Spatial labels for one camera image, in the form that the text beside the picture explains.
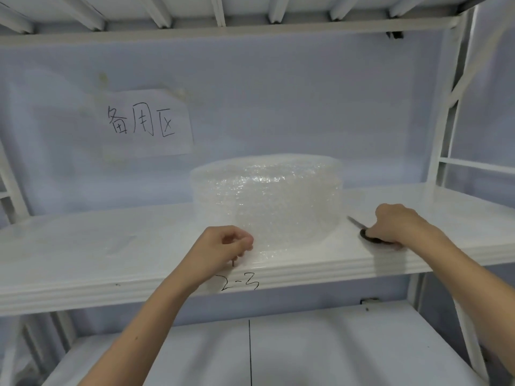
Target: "white paper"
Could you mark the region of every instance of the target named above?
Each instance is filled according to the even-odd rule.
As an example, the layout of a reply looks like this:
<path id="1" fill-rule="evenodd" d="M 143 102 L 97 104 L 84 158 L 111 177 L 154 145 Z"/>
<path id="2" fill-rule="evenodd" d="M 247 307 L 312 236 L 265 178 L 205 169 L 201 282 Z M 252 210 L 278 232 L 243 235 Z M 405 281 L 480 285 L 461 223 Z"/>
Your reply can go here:
<path id="1" fill-rule="evenodd" d="M 186 104 L 169 90 L 128 90 L 95 98 L 106 159 L 190 153 L 193 136 Z"/>

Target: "bubble wrap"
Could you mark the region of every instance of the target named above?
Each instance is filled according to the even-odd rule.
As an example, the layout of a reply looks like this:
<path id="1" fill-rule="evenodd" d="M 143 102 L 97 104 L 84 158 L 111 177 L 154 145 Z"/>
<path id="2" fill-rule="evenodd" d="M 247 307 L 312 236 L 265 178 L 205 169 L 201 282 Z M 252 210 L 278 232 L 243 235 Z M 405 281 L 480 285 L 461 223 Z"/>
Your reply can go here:
<path id="1" fill-rule="evenodd" d="M 254 251 L 277 251 L 325 238 L 339 223 L 341 161 L 303 154 L 249 156 L 191 172 L 199 225 L 236 225 Z"/>

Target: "white metal shelf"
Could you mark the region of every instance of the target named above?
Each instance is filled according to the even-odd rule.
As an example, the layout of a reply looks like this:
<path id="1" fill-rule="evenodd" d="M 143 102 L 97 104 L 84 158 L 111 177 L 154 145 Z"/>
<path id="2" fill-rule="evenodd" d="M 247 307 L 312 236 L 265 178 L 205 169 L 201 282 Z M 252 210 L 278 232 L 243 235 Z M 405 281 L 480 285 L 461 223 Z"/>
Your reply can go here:
<path id="1" fill-rule="evenodd" d="M 44 386 L 77 385 L 117 336 L 79 339 Z M 486 385 L 406 301 L 174 327 L 145 381 L 308 383 Z"/>
<path id="2" fill-rule="evenodd" d="M 344 199 L 369 225 L 379 203 L 404 203 L 480 264 L 515 261 L 514 209 L 439 187 L 428 198 L 427 189 L 351 189 Z M 33 217 L 6 227 L 0 231 L 0 316 L 144 301 L 200 232 L 191 203 Z M 196 294 L 425 271 L 428 265 L 409 251 L 392 253 L 362 242 L 343 219 L 322 243 L 249 254 Z"/>

